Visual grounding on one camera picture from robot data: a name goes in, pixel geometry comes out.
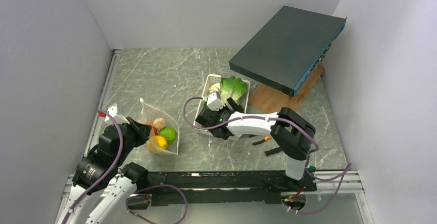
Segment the orange tangerine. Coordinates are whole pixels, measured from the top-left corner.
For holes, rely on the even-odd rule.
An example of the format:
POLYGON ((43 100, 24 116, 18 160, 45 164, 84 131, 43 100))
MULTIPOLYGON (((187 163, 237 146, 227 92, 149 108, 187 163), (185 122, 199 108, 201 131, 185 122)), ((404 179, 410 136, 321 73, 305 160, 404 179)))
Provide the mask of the orange tangerine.
POLYGON ((150 136, 157 135, 158 130, 157 130, 157 128, 154 126, 153 122, 150 121, 150 122, 147 122, 146 124, 151 126, 150 136))

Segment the polka dot zip top bag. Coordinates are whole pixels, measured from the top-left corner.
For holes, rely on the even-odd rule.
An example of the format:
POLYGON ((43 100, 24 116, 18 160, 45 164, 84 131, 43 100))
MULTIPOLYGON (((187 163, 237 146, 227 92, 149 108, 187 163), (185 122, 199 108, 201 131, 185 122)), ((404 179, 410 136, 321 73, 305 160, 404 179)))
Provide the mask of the polka dot zip top bag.
POLYGON ((163 110, 148 105, 143 98, 139 101, 142 110, 138 121, 152 127, 150 138, 146 141, 147 149, 155 154, 177 156, 180 129, 175 119, 163 110))

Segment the light green round fruit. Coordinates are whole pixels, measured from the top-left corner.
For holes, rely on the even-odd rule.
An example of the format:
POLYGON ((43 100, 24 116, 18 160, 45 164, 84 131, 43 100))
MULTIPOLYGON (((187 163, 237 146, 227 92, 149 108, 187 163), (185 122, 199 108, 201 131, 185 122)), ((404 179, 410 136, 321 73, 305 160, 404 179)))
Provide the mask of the light green round fruit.
POLYGON ((173 145, 178 138, 177 130, 172 127, 160 129, 158 135, 165 138, 169 146, 173 145))

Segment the small garlic bulb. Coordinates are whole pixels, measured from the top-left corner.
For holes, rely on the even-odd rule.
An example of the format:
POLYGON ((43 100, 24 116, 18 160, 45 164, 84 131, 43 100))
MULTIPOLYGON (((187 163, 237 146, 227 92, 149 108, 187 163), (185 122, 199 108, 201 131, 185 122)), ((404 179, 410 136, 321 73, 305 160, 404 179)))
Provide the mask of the small garlic bulb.
POLYGON ((153 121, 153 127, 156 128, 157 130, 163 129, 166 127, 166 120, 164 118, 156 118, 153 121))

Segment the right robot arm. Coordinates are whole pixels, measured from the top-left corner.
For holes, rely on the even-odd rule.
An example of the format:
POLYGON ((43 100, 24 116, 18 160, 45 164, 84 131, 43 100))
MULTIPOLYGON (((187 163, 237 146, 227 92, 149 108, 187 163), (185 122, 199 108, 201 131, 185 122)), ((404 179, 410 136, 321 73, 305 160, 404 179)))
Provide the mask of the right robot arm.
POLYGON ((238 135, 259 135, 272 138, 286 155, 284 184, 291 191, 304 183, 306 162, 314 146, 315 127, 290 108, 283 107, 270 114, 247 114, 228 107, 217 111, 210 107, 200 110, 192 127, 209 131, 224 140, 238 135))

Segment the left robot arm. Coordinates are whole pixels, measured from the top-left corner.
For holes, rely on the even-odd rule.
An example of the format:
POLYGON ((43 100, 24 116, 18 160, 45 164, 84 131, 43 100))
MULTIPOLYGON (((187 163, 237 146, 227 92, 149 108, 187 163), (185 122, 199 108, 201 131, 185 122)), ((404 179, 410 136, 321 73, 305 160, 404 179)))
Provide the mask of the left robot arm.
POLYGON ((77 165, 58 223, 105 223, 127 198, 149 185, 148 170, 130 162, 129 153, 154 135, 152 125, 128 117, 105 128, 98 143, 77 165))

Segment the yellow lemon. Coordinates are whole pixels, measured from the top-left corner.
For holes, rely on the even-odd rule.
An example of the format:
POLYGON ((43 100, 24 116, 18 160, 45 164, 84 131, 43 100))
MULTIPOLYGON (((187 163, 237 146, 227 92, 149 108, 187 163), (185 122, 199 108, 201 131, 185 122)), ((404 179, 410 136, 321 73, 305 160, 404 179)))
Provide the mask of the yellow lemon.
POLYGON ((160 150, 166 150, 168 143, 164 137, 155 135, 146 142, 146 145, 151 152, 157 153, 160 150))

